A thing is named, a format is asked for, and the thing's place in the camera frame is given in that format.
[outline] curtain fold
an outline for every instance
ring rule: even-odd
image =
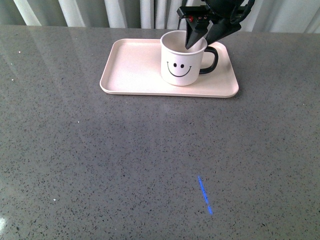
[[[186,29],[180,6],[201,0],[0,0],[0,24]],[[320,33],[320,0],[255,0],[241,31]]]

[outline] mug handle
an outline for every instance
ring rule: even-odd
[[[208,74],[211,73],[213,70],[215,70],[217,64],[218,64],[218,52],[217,50],[212,46],[207,46],[204,52],[213,53],[214,54],[214,62],[210,67],[207,68],[201,68],[199,74]]]

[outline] speckled countertop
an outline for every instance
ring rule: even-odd
[[[0,26],[0,239],[320,239],[320,35],[221,40],[232,98],[102,91],[163,33]]]

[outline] white tray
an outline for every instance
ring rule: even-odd
[[[158,95],[207,98],[234,96],[239,85],[226,47],[211,44],[219,54],[216,69],[200,75],[188,86],[174,86],[161,77],[161,44],[159,39],[120,39],[111,49],[100,87],[108,94]],[[204,53],[201,68],[211,65],[214,55]]]

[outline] blue light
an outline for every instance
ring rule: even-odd
[[[209,200],[208,200],[208,197],[207,197],[207,194],[206,194],[206,190],[205,190],[205,188],[204,188],[204,185],[202,184],[202,180],[201,180],[201,177],[200,176],[198,176],[198,181],[199,181],[199,184],[200,184],[200,188],[201,188],[201,190],[202,190],[202,194],[203,194],[203,198],[204,198],[204,200],[205,200],[205,203],[208,205],[208,212],[209,212],[209,214],[214,214],[213,212],[212,212],[212,210],[211,210],[211,207],[210,207],[210,205],[209,205]]]

